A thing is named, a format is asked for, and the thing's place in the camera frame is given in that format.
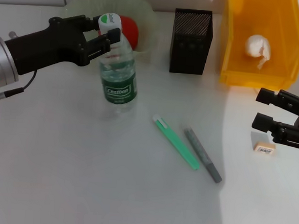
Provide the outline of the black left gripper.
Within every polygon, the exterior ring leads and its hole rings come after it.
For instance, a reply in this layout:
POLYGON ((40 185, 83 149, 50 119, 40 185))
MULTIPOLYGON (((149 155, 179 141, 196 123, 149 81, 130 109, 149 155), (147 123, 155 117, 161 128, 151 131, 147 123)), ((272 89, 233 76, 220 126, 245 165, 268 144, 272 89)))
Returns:
POLYGON ((99 16, 70 18, 53 17, 42 30, 11 40, 6 46, 19 74, 27 74, 60 62, 86 66, 93 59, 108 53, 120 41, 119 28, 109 30, 86 41, 84 32, 99 31, 99 16))

